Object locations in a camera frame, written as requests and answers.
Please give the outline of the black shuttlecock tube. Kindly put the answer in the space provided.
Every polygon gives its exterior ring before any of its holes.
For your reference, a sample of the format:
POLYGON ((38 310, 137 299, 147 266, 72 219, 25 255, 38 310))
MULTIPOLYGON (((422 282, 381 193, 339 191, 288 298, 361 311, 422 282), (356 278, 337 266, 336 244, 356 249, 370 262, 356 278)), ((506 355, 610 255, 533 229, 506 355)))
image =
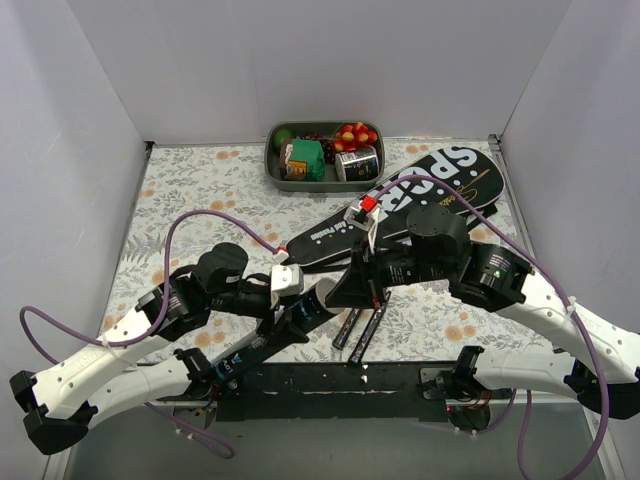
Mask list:
POLYGON ((256 329, 212 360, 213 385, 222 387, 239 379, 289 345, 308 343, 309 333, 343 311, 326 306, 326 297, 336 285, 330 278, 320 279, 284 307, 266 333, 256 329))

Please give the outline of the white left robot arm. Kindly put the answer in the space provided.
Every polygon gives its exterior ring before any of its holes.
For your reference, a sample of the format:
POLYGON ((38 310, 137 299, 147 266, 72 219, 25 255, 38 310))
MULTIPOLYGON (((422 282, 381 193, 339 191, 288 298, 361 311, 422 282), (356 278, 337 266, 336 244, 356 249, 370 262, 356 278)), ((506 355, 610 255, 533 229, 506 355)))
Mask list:
POLYGON ((324 292, 307 289, 297 266, 275 265, 245 276, 246 251, 221 243, 194 265, 176 270, 138 300, 118 323, 65 360, 10 380, 25 413, 28 438, 45 455, 83 439, 102 421, 143 403, 205 398, 285 347, 308 340, 308 325, 323 310, 324 292), (141 366, 143 357, 206 325, 214 312, 251 317, 254 332, 216 360, 198 348, 141 366))

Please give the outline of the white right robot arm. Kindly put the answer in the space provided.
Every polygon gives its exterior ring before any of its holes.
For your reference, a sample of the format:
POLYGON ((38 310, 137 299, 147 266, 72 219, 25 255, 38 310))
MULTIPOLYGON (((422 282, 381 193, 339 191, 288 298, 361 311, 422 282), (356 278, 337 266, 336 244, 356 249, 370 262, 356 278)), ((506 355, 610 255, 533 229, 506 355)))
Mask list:
POLYGON ((558 290, 513 251, 470 239, 465 220, 437 204, 407 217, 409 244, 370 249, 356 242, 350 265, 326 297, 330 308, 379 306, 386 289, 445 280, 462 303, 515 321, 549 340, 546 356, 492 353, 466 346, 429 389, 462 400, 485 391, 554 393, 613 419, 639 412, 639 336, 563 301, 558 290))

